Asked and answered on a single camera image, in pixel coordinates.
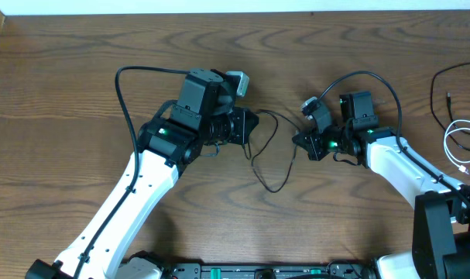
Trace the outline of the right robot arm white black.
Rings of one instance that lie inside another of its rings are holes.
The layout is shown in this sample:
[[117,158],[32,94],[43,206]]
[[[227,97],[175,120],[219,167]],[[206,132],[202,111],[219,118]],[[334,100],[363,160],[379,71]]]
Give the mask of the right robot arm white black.
[[300,107],[314,127],[293,137],[310,160],[348,154],[386,179],[414,210],[409,252],[382,256],[361,278],[470,278],[470,186],[447,176],[391,127],[379,126],[368,91],[340,97],[343,126],[312,97]]

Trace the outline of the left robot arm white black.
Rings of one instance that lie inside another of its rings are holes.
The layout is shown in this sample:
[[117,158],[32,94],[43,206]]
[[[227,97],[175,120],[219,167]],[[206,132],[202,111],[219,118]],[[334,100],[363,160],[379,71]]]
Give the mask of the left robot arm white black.
[[204,146],[247,144],[259,118],[236,106],[249,76],[193,68],[178,99],[164,102],[140,130],[132,129],[127,167],[83,232],[53,263],[36,260],[27,278],[151,278],[165,269],[147,255],[124,261],[132,241],[160,199],[177,183]]

